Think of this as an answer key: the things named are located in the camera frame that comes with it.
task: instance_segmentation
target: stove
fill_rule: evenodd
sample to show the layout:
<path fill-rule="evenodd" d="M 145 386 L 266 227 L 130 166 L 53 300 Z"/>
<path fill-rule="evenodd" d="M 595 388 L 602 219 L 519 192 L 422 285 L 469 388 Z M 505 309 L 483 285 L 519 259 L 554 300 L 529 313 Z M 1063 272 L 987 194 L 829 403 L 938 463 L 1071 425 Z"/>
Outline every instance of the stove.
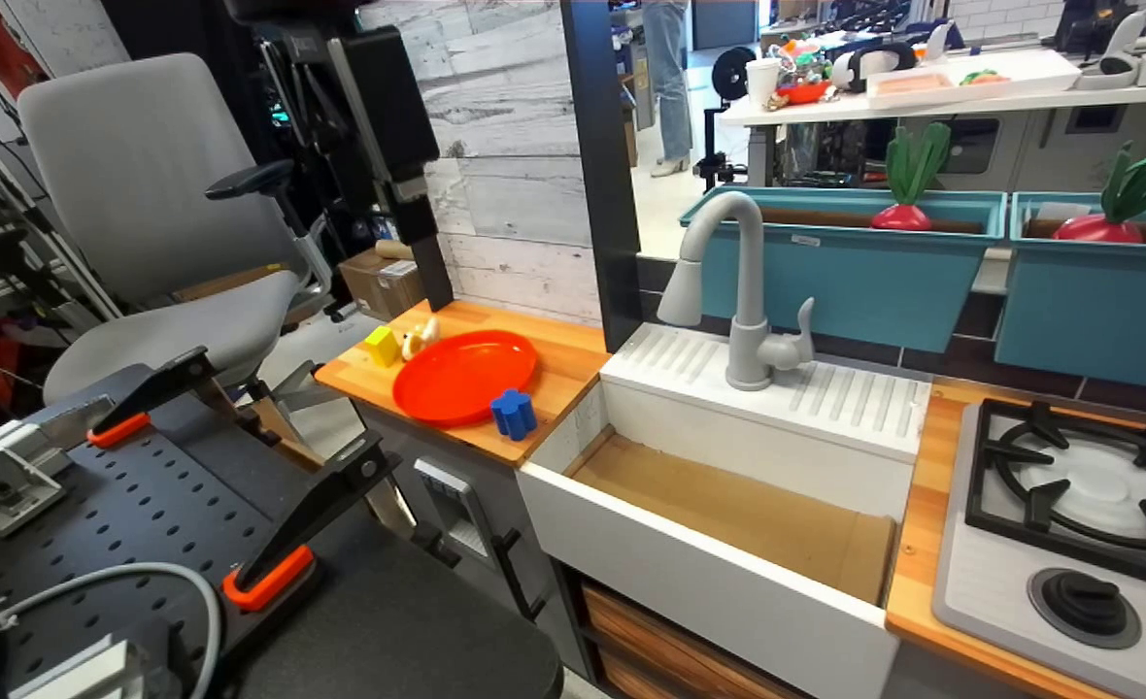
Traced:
<path fill-rule="evenodd" d="M 1049 403 L 962 413 L 934 608 L 1037 665 L 1146 695 L 1146 426 Z"/>

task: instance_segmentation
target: gas burner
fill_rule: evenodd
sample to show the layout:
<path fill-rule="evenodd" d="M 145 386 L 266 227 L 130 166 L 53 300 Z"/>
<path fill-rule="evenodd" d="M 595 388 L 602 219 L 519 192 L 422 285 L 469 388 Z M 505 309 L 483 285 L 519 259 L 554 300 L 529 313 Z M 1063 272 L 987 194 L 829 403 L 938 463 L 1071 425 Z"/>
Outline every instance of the gas burner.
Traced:
<path fill-rule="evenodd" d="M 1102 577 L 1044 567 L 1028 577 L 1028 603 L 1053 629 L 1080 645 L 1131 647 L 1144 639 L 1138 608 Z"/>
<path fill-rule="evenodd" d="M 1146 577 L 1146 426 L 987 400 L 969 519 Z"/>

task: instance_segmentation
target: faucet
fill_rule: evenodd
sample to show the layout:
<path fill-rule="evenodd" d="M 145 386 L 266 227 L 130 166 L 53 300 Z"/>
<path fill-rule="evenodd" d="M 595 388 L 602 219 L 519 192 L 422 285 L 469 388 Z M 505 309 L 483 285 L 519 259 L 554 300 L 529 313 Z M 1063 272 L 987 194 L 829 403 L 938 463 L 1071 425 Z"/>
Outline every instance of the faucet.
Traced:
<path fill-rule="evenodd" d="M 797 373 L 806 362 L 813 362 L 813 295 L 797 309 L 799 335 L 771 335 L 765 233 L 754 198 L 725 192 L 692 219 L 688 237 L 680 245 L 676 274 L 661 295 L 657 318 L 674 327 L 701 327 L 705 249 L 725 219 L 738 221 L 738 295 L 731 318 L 725 386 L 742 391 L 762 391 L 772 382 L 771 369 Z"/>

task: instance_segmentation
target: red plate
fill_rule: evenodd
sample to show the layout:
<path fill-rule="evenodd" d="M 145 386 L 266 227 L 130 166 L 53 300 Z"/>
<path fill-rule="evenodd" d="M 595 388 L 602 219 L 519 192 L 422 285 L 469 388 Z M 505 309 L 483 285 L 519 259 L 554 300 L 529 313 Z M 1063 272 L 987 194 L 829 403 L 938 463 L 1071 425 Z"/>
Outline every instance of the red plate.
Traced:
<path fill-rule="evenodd" d="M 523 388 L 539 369 L 529 339 L 479 329 L 418 351 L 393 382 L 393 400 L 418 425 L 460 426 L 494 414 L 505 388 Z"/>

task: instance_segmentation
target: white farmhouse sink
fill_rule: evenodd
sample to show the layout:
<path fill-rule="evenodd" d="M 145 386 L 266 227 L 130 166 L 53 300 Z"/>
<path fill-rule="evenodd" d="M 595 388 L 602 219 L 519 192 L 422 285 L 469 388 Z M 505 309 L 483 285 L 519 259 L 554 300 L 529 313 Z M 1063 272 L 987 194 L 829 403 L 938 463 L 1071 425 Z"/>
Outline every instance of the white farmhouse sink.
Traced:
<path fill-rule="evenodd" d="M 842 570 L 806 564 L 842 550 L 887 581 L 877 527 L 905 513 L 925 408 L 925 382 L 822 362 L 736 391 L 725 339 L 640 327 L 519 469 L 519 492 L 569 567 L 799 693 L 882 695 L 899 652 L 887 592 L 839 592 L 822 577 Z"/>

